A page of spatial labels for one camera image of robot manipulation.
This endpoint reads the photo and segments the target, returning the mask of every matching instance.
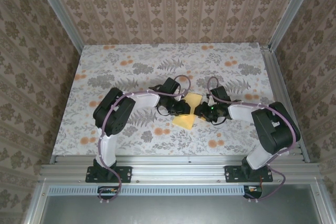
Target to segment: gray leaf pattern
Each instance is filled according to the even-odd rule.
[[[233,100],[269,103],[273,94],[262,58],[257,43],[85,46],[54,154],[97,153],[99,135],[92,114],[112,87],[124,92],[146,90],[185,74],[191,79],[191,92],[205,95],[209,78],[216,76]],[[177,81],[182,90],[188,85],[184,77]],[[16,120],[18,115],[10,107],[0,107],[2,117]],[[159,115],[155,108],[133,110],[117,136],[117,154],[246,155],[258,142],[255,127],[246,122],[228,120],[213,126],[196,118],[189,131],[174,125],[173,119]],[[15,164],[30,165],[19,156]]]

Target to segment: yellow object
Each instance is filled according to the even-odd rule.
[[[200,104],[202,96],[200,94],[188,93],[184,98],[186,103],[190,106],[190,115],[180,115],[173,119],[173,124],[183,127],[187,130],[191,130],[195,121],[194,111],[195,108]]]

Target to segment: floral wall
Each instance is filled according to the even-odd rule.
[[[336,205],[336,0],[304,0],[276,55],[310,158]]]
[[[20,223],[79,55],[47,0],[0,0],[0,223]]]
[[[61,0],[86,45],[268,43],[290,0]]]

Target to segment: perforated metal strip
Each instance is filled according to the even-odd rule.
[[[98,186],[50,186],[48,196],[96,196]],[[243,186],[123,186],[124,196],[244,195]]]

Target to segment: floral tablecloth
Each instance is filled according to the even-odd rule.
[[[268,104],[273,93],[257,43],[85,46],[54,148],[54,155],[97,152],[93,111],[110,88],[145,90],[186,74],[190,92],[205,95],[216,76],[231,98]],[[179,78],[186,88],[186,78]],[[253,125],[227,120],[213,126],[195,119],[191,131],[155,108],[133,111],[118,135],[117,155],[245,155],[258,142]]]

